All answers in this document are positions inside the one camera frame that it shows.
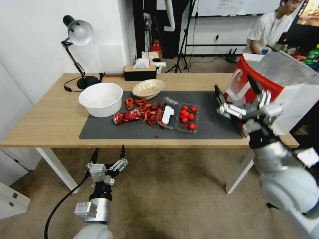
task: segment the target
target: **monitor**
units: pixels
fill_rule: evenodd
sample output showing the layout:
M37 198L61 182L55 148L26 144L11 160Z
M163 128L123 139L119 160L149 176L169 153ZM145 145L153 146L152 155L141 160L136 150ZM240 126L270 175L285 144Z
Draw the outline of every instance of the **monitor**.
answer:
M305 0L293 21L285 43L311 50L319 44L319 0Z

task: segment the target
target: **white bowl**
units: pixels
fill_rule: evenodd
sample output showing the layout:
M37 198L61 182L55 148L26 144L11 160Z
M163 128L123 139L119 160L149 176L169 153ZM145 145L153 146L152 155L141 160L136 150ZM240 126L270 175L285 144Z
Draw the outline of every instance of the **white bowl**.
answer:
M79 96L79 103L94 117L108 117L122 106L123 89L113 83L89 86Z
M158 79L145 80L133 88L133 95L149 100L157 96L165 87L165 83Z

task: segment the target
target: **black table mat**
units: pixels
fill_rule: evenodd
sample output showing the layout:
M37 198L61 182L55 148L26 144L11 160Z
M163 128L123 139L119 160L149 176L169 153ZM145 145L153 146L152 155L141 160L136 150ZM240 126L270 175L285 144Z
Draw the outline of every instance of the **black table mat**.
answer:
M126 112L125 99L132 96L131 91L124 91L122 107L119 112ZM229 119L216 113L218 104L214 91L162 91L149 100L160 104L165 96L179 101L198 105L199 122L194 134L178 130L162 129L158 124L153 127L142 120L115 125L113 117L97 118L89 115L79 136L80 139L242 139L237 126Z

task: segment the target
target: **lamp shade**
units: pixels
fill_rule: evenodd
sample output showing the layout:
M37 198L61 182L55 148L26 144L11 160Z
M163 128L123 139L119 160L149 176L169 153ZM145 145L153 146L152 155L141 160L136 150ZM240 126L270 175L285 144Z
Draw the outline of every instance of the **lamp shade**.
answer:
M70 41L74 45L82 46L88 44L93 37L93 27L81 20L75 20L73 17L66 15L63 22L67 26L67 33Z

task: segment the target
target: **wooden tissue box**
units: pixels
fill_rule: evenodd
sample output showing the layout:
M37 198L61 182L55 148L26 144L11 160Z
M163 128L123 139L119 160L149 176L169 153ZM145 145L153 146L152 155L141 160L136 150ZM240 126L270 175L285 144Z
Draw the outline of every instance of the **wooden tissue box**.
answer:
M156 66L150 65L148 69L133 69L134 66L124 67L124 78L126 81L143 81L156 79Z

